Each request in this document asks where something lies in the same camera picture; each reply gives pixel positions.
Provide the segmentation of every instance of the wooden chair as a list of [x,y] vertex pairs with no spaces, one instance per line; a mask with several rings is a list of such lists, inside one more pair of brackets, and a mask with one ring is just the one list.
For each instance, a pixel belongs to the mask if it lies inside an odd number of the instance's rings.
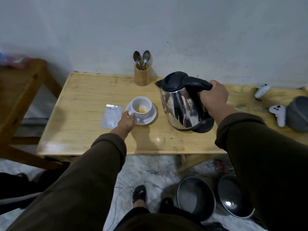
[[13,136],[42,84],[59,97],[62,88],[48,72],[45,60],[31,59],[24,69],[0,67],[0,158],[55,169],[61,164],[10,146],[39,143],[40,137]]

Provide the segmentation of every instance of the kettle lid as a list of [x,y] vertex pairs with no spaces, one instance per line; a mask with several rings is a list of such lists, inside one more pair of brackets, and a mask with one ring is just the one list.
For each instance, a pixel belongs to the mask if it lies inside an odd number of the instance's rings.
[[161,81],[161,89],[165,92],[174,92],[182,89],[184,87],[183,78],[188,77],[188,74],[177,71],[171,74],[168,74]]

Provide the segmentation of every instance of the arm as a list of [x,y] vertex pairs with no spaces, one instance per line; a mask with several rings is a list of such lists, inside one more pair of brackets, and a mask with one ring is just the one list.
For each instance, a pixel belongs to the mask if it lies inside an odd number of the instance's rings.
[[225,104],[227,91],[211,83],[220,95],[206,91],[201,100],[218,120],[215,143],[228,152],[243,191],[269,230],[301,226],[300,216],[306,213],[298,198],[302,192],[306,197],[308,148],[268,128],[260,117]]
[[118,126],[98,137],[7,231],[102,230],[125,162],[124,140],[134,124],[135,117],[125,112]]

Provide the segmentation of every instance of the white wall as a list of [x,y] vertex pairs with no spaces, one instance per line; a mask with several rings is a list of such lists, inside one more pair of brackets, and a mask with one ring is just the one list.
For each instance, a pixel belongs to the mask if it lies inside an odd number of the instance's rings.
[[0,48],[48,60],[61,84],[74,70],[133,74],[133,52],[150,50],[161,77],[308,85],[308,0],[19,1],[1,3]]

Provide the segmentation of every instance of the spoon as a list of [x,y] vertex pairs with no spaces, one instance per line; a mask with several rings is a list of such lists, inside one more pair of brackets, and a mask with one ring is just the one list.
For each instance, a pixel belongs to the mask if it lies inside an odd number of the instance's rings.
[[144,53],[142,55],[142,58],[143,58],[142,70],[145,66],[145,63],[147,63],[150,60],[150,57],[151,57],[151,54],[150,54],[149,50],[144,51]]
[[140,53],[138,51],[134,52],[133,58],[134,58],[134,61],[139,65],[139,68],[141,69],[141,66],[140,66]]

